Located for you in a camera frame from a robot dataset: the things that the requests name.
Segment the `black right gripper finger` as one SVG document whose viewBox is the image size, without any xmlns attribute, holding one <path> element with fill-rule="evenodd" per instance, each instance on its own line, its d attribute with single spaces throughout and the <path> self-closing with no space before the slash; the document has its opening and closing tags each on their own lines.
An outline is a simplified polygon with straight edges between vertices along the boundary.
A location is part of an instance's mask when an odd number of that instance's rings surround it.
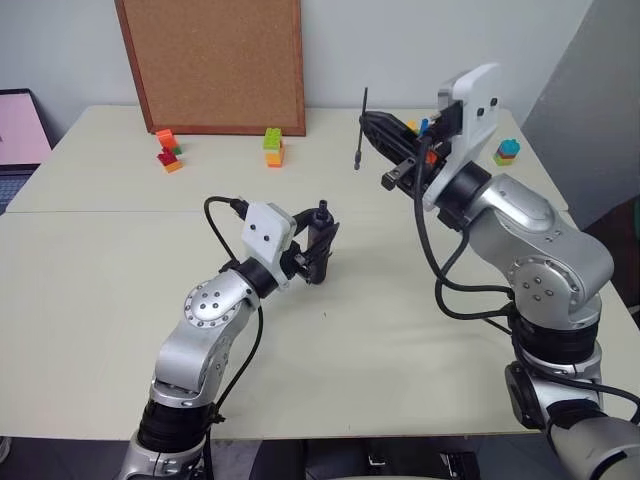
<svg viewBox="0 0 640 480">
<path fill-rule="evenodd" d="M 403 123 L 382 126 L 369 124 L 364 128 L 364 135 L 370 145 L 394 165 L 417 155 L 416 134 Z"/>
<path fill-rule="evenodd" d="M 415 141 L 417 134 L 388 112 L 367 110 L 360 116 L 360 125 L 369 141 Z"/>
</svg>

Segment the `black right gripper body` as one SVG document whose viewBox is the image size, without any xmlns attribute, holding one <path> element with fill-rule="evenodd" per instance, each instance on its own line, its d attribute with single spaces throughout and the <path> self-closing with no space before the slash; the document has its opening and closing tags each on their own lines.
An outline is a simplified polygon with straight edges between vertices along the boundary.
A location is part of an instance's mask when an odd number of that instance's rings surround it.
<svg viewBox="0 0 640 480">
<path fill-rule="evenodd" d="M 382 186 L 391 191 L 395 187 L 399 187 L 401 180 L 411 173 L 413 178 L 411 186 L 417 187 L 418 193 L 421 193 L 425 175 L 438 163 L 438 160 L 431 163 L 427 161 L 429 153 L 438 144 L 448 142 L 454 135 L 461 132 L 462 117 L 463 103 L 461 101 L 454 101 L 432 117 L 428 121 L 427 128 L 417 134 L 415 140 L 416 157 L 408 158 L 386 172 L 381 179 Z"/>
</svg>

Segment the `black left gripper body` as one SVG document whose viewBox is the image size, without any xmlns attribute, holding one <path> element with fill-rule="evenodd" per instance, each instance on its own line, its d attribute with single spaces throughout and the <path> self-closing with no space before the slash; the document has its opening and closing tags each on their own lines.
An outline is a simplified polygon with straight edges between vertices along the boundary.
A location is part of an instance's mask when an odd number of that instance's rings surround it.
<svg viewBox="0 0 640 480">
<path fill-rule="evenodd" d="M 300 276 L 307 284 L 319 285 L 326 278 L 326 246 L 316 243 L 302 251 L 296 241 L 292 241 L 280 258 L 280 267 L 286 278 Z"/>
</svg>

